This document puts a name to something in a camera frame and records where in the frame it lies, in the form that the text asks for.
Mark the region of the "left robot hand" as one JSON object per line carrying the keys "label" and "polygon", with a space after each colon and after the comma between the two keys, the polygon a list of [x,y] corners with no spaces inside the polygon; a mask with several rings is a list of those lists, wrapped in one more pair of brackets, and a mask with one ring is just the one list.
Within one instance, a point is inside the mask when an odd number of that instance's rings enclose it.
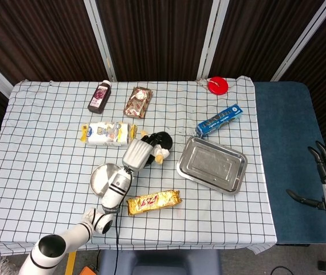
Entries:
{"label": "left robot hand", "polygon": [[122,158],[124,167],[137,172],[153,162],[153,150],[162,141],[161,133],[145,135],[141,139],[134,139],[130,142]]}

